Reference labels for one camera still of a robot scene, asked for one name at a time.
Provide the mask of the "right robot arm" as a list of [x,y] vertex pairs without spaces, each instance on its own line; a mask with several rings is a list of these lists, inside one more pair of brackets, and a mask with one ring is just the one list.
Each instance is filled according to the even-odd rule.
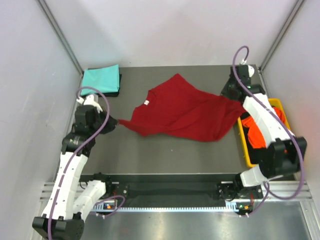
[[306,139],[296,137],[281,121],[263,87],[251,83],[254,72],[249,65],[232,66],[221,91],[224,97],[240,102],[256,124],[266,147],[256,166],[236,176],[233,192],[239,198],[245,198],[252,187],[265,181],[299,172],[307,148]]

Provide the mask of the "dark red t-shirt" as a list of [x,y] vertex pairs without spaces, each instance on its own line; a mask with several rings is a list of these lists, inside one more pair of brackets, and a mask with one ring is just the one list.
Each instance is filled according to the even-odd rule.
[[165,134],[214,142],[222,139],[244,112],[240,102],[198,90],[175,74],[150,89],[131,119],[119,123],[144,137]]

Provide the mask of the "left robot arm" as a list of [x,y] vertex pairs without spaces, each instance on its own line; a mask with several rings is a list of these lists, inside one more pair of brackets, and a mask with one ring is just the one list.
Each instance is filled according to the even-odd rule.
[[80,105],[75,111],[71,132],[62,140],[58,173],[51,195],[32,227],[47,240],[79,240],[85,221],[102,198],[114,191],[108,179],[100,173],[89,180],[87,187],[76,195],[84,166],[96,143],[96,136],[113,131],[117,120],[99,105]]

